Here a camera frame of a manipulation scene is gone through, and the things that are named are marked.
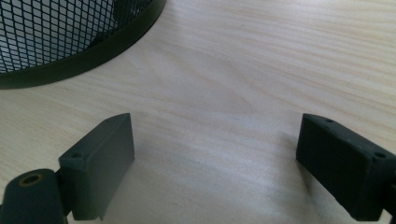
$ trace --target light wood surface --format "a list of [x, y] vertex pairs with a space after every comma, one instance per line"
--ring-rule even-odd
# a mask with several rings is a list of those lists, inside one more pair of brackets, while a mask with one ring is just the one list
[[111, 62], [0, 91], [0, 196], [129, 112], [136, 160], [103, 223], [356, 223], [295, 161], [301, 117], [396, 153], [395, 55], [392, 0], [168, 0]]

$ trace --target metal mesh screen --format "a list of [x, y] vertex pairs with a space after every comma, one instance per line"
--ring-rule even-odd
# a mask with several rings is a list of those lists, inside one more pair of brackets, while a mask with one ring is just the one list
[[71, 56], [113, 35], [153, 0], [2, 0], [0, 75]]

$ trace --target mesh grille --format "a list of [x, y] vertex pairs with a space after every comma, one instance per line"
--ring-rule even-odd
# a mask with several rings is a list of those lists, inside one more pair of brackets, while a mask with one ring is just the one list
[[2, 0], [0, 75], [71, 56], [113, 35], [153, 0]]

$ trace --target round hole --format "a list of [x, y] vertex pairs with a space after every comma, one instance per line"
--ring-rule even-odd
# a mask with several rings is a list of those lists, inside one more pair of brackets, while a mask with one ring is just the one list
[[384, 158], [387, 157], [386, 155], [384, 155], [384, 154], [382, 154], [380, 152], [376, 152], [374, 155], [377, 156], [378, 158], [381, 158], [381, 159], [384, 159]]
[[82, 157], [81, 153], [76, 152], [75, 154], [72, 155], [72, 158], [80, 158]]
[[40, 182], [44, 176], [42, 174], [31, 174], [22, 178], [19, 182], [21, 187], [30, 187]]

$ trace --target clamp jaw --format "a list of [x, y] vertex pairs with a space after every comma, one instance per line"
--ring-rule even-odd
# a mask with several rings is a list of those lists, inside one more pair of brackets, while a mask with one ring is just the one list
[[358, 221], [396, 215], [396, 156], [343, 125], [303, 115], [297, 161]]
[[2, 224], [64, 224], [103, 219], [108, 204], [134, 160], [129, 114], [106, 119], [60, 158], [56, 173], [40, 169], [8, 183], [0, 211]]

